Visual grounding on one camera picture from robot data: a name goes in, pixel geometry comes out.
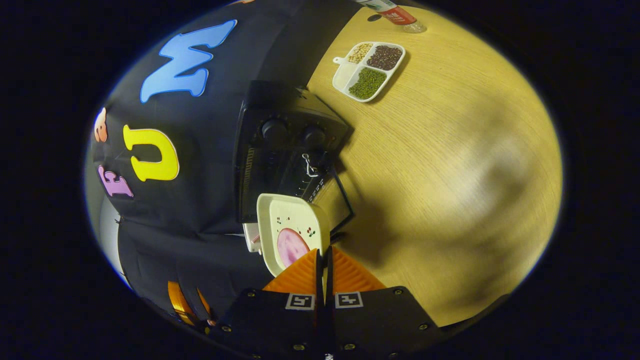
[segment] red bottle label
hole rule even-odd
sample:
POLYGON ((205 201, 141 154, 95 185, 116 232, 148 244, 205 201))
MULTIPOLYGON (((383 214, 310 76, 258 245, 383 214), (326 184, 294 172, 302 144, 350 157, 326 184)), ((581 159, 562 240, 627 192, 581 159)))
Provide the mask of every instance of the red bottle label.
POLYGON ((385 12, 379 12, 379 14, 397 25, 409 25, 416 22, 415 17, 411 16, 410 13, 406 12, 406 10, 400 6, 396 6, 395 8, 385 12))

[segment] pink food item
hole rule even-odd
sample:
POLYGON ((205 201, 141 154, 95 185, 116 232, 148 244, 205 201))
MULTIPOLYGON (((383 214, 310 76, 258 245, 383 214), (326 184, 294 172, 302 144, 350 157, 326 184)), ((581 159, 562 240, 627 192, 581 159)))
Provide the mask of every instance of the pink food item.
POLYGON ((278 252, 285 267, 293 264, 309 252, 309 247, 302 236, 292 229, 282 229, 278 234, 278 252))

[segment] table surface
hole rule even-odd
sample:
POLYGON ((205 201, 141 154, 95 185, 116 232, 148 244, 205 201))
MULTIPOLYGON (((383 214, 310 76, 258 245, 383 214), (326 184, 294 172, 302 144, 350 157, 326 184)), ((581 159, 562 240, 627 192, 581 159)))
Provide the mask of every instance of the table surface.
MULTIPOLYGON (((387 286, 404 285, 439 325, 512 292, 543 254, 559 213, 563 167, 550 115, 505 57, 437 13, 405 7, 428 30, 404 33, 362 8, 308 88, 355 132, 340 175, 356 217, 339 247, 387 286), (371 102, 332 86, 357 43, 390 42, 404 61, 371 102)), ((335 182, 315 203, 346 215, 335 182)))

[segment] blue letter m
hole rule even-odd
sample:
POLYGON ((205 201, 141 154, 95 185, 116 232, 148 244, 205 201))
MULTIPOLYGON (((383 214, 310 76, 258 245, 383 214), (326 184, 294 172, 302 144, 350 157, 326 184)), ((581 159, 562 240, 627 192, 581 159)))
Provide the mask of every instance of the blue letter m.
POLYGON ((160 56, 171 61, 145 79, 140 88, 140 102, 144 104, 149 97, 161 92, 188 91, 192 96, 202 95, 209 75, 207 69, 198 69, 192 75, 178 75, 211 60, 213 55, 191 47, 206 45, 212 49, 222 44, 236 24, 237 20, 229 20, 222 25, 175 35, 160 49, 160 56))

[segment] oven knob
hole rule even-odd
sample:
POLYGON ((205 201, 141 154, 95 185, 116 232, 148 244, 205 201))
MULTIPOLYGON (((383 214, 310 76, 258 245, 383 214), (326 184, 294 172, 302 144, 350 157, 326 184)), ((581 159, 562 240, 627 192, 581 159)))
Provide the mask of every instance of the oven knob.
POLYGON ((308 148, 324 144, 324 139, 324 131, 317 126, 309 126, 302 135, 302 142, 308 148))
POLYGON ((287 127, 282 120, 267 120, 262 125, 262 137, 269 143, 284 143, 287 139, 287 127))

